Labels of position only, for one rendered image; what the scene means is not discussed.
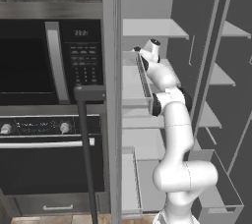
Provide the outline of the glass fridge shelf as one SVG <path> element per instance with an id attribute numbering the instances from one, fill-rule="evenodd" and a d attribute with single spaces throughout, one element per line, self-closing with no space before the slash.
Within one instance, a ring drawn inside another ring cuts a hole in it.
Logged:
<path id="1" fill-rule="evenodd" d="M 188 33 L 173 19 L 124 19 L 123 35 L 189 38 Z"/>

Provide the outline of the clear fridge drawer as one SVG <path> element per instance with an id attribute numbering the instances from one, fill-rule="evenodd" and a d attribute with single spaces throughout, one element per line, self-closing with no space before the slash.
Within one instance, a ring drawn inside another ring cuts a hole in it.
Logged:
<path id="1" fill-rule="evenodd" d="M 141 218 L 143 214 L 135 148 L 122 148 L 122 218 Z"/>
<path id="2" fill-rule="evenodd" d="M 132 51 L 124 51 L 122 56 L 122 105 L 151 110 L 153 94 L 141 56 Z"/>

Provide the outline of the grey left fridge door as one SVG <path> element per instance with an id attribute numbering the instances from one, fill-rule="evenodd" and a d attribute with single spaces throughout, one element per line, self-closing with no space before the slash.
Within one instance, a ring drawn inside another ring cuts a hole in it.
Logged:
<path id="1" fill-rule="evenodd" d="M 102 0 L 111 224 L 122 224 L 121 0 Z"/>

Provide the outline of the grey fridge door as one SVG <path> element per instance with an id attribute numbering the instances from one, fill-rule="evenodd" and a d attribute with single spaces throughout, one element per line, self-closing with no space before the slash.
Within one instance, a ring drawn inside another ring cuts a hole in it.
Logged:
<path id="1" fill-rule="evenodd" d="M 121 0 L 102 0 L 111 224 L 122 224 Z"/>
<path id="2" fill-rule="evenodd" d="M 171 39 L 167 54 L 193 98 L 195 146 L 191 151 L 213 149 L 230 178 L 252 112 L 252 0 L 173 0 L 171 17 L 189 35 L 186 41 Z M 225 21 L 249 32 L 251 38 L 222 36 Z M 210 85 L 215 64 L 235 86 Z M 205 102 L 218 117 L 221 129 L 199 126 Z"/>

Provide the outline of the grey right fridge door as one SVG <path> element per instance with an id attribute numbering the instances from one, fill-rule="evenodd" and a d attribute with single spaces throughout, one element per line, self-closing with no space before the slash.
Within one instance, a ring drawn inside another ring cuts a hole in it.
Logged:
<path id="1" fill-rule="evenodd" d="M 189 35 L 186 41 L 171 39 L 167 54 L 193 98 L 195 146 L 191 151 L 213 149 L 230 178 L 252 112 L 252 0 L 173 0 L 171 17 Z M 251 38 L 222 36 L 225 21 L 249 32 Z M 210 85 L 215 64 L 235 86 Z M 218 117 L 221 129 L 199 126 L 205 102 Z"/>

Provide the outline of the grey door shelf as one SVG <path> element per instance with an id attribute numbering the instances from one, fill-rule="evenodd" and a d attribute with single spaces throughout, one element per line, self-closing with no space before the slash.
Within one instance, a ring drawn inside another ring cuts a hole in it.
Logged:
<path id="1" fill-rule="evenodd" d="M 227 37 L 247 37 L 248 39 L 251 38 L 251 34 L 242 28 L 239 28 L 228 21 L 224 22 L 223 29 L 222 29 L 222 36 Z"/>
<path id="2" fill-rule="evenodd" d="M 222 128 L 221 122 L 207 102 L 204 103 L 199 126 L 201 128 Z"/>
<path id="3" fill-rule="evenodd" d="M 235 81 L 218 64 L 214 64 L 210 85 L 235 86 Z"/>

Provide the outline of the dark drawer front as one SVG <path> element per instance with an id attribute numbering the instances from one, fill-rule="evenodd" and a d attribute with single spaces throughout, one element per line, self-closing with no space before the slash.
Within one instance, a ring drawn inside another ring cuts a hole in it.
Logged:
<path id="1" fill-rule="evenodd" d="M 24 215 L 42 215 L 54 213 L 90 213 L 90 199 L 88 193 L 76 194 L 45 194 L 16 196 L 18 206 Z M 44 211 L 47 206 L 69 206 L 74 204 L 72 210 Z"/>

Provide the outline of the silver oven knob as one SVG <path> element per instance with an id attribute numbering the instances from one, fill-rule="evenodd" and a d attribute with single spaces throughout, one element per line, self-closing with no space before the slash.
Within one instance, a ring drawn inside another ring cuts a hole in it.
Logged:
<path id="1" fill-rule="evenodd" d="M 12 132 L 12 125 L 11 124 L 4 124 L 1 127 L 0 134 L 1 135 L 9 135 Z"/>
<path id="2" fill-rule="evenodd" d="M 60 125 L 60 132 L 62 135 L 68 133 L 71 130 L 71 125 L 69 123 L 63 122 Z"/>

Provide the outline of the black microwave oven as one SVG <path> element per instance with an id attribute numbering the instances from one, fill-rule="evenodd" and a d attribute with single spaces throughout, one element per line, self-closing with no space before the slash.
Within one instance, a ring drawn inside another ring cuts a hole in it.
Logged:
<path id="1" fill-rule="evenodd" d="M 0 106 L 59 103 L 45 23 L 58 22 L 70 103 L 74 88 L 102 85 L 99 20 L 0 19 Z"/>

